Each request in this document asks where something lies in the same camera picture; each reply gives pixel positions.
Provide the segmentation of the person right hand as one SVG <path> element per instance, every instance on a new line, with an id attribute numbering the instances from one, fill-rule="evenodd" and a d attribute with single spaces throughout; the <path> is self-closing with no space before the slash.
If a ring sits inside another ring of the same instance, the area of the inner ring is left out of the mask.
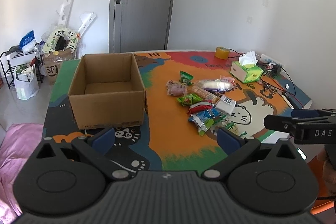
<path id="1" fill-rule="evenodd" d="M 322 177 L 329 193 L 335 196 L 335 169 L 330 164 L 325 149 L 322 150 L 323 170 Z"/>

